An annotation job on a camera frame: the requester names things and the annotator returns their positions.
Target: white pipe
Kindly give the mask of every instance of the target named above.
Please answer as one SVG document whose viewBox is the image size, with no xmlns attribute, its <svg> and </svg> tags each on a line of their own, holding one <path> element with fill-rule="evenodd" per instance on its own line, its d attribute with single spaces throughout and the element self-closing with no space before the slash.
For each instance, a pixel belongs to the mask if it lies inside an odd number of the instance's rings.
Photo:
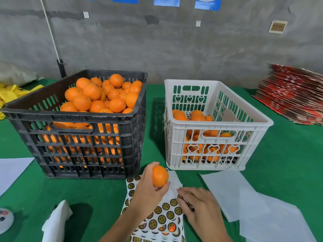
<svg viewBox="0 0 323 242">
<path fill-rule="evenodd" d="M 54 37 L 53 37 L 53 33 L 52 33 L 52 29 L 50 28 L 50 25 L 49 25 L 49 21 L 48 21 L 47 13 L 46 13 L 46 11 L 45 11 L 45 7 L 44 7 L 43 0 L 40 0 L 40 2 L 41 2 L 41 6 L 43 7 L 43 11 L 44 11 L 45 18 L 46 18 L 47 25 L 48 25 L 49 32 L 50 32 L 50 36 L 51 36 L 52 41 L 53 41 L 53 44 L 54 44 L 55 53 L 56 53 L 57 59 L 59 60 L 59 63 L 60 63 L 59 53 L 57 52 L 57 48 L 56 48 L 56 44 L 55 44 L 55 41 L 54 41 Z"/>
</svg>

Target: white plastic crate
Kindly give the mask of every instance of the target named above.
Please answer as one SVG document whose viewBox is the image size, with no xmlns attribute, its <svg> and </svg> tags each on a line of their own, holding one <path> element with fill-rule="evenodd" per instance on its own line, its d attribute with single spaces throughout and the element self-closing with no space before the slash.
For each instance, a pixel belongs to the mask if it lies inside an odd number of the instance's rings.
<svg viewBox="0 0 323 242">
<path fill-rule="evenodd" d="M 165 89 L 165 148 L 170 169 L 220 171 L 235 165 L 242 171 L 268 127 L 273 125 L 271 119 L 222 82 L 165 80 Z M 178 121 L 173 118 L 173 109 L 184 111 L 188 118 L 193 110 L 201 110 L 214 121 Z M 218 133 L 216 137 L 206 137 L 203 136 L 206 130 Z M 232 137 L 220 137 L 224 132 Z"/>
</svg>

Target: green tablecloth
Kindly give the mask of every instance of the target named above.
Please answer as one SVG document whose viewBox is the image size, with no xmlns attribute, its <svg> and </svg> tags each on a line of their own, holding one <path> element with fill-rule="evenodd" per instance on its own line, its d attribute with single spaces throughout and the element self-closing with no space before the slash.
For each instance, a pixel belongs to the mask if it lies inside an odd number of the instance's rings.
<svg viewBox="0 0 323 242">
<path fill-rule="evenodd" d="M 320 225 L 323 128 L 296 125 L 253 99 L 244 89 L 233 90 L 274 121 L 242 174 L 256 191 L 296 205 L 317 241 L 323 241 Z M 147 86 L 141 166 L 152 161 L 165 166 L 164 97 L 164 85 Z M 0 153 L 1 158 L 32 156 L 8 120 L 0 121 Z M 177 171 L 177 174 L 184 186 L 205 187 L 197 171 Z M 41 241 L 43 223 L 54 205 L 64 199 L 74 212 L 66 223 L 65 241 L 98 241 L 119 217 L 125 196 L 124 180 L 49 179 L 33 161 L 0 197 L 0 207 L 9 208 L 15 215 L 12 228 L 0 235 L 0 241 Z M 225 221 L 225 225 L 234 241 L 245 241 L 239 235 L 239 222 Z M 187 221 L 184 227 L 188 242 L 199 241 Z"/>
</svg>

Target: hand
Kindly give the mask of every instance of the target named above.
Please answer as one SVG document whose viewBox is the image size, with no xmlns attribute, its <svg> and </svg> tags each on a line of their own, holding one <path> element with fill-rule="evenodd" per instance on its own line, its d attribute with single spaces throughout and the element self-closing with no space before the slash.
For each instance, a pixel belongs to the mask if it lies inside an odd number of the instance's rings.
<svg viewBox="0 0 323 242">
<path fill-rule="evenodd" d="M 159 162 L 153 162 L 147 165 L 129 204 L 128 209 L 136 211 L 140 218 L 142 218 L 141 221 L 154 211 L 163 196 L 167 193 L 169 185 L 171 184 L 170 182 L 167 182 L 158 190 L 152 185 L 152 169 L 158 165 Z"/>
<path fill-rule="evenodd" d="M 210 191 L 183 187 L 178 189 L 178 193 L 194 207 L 193 212 L 184 200 L 177 199 L 189 223 L 203 242 L 232 241 L 224 226 L 220 206 Z"/>
</svg>

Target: black plastic crate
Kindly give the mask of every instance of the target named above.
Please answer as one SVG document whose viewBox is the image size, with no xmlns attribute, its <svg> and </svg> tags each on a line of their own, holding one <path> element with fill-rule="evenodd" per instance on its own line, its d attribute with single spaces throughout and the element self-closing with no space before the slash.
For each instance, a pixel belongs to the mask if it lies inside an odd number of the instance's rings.
<svg viewBox="0 0 323 242">
<path fill-rule="evenodd" d="M 80 77 L 143 82 L 128 114 L 61 112 L 64 93 Z M 2 108 L 43 172 L 53 178 L 128 179 L 138 175 L 146 125 L 147 73 L 83 70 L 18 98 Z M 53 122 L 89 123 L 92 129 L 62 129 Z"/>
</svg>

